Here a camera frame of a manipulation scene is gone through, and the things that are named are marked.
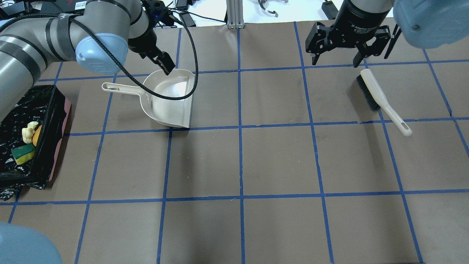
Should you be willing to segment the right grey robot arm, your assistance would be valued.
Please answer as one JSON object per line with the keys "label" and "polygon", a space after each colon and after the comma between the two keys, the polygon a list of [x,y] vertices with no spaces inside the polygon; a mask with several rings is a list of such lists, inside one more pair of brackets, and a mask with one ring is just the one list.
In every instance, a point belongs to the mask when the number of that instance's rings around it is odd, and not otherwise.
{"label": "right grey robot arm", "polygon": [[314,23],[305,50],[316,65],[324,52],[356,48],[353,66],[358,67],[383,52],[387,59],[400,36],[420,49],[467,37],[468,11],[467,0],[345,0],[332,26]]}

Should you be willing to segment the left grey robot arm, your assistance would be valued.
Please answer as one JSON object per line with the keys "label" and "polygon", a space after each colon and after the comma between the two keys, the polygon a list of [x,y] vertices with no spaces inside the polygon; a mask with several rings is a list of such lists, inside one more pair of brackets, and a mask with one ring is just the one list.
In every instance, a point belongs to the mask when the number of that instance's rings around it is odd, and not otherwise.
{"label": "left grey robot arm", "polygon": [[54,62],[120,72],[127,52],[148,57],[168,75],[175,64],[156,46],[155,21],[140,0],[88,0],[83,15],[25,15],[1,28],[0,114],[4,119]]}

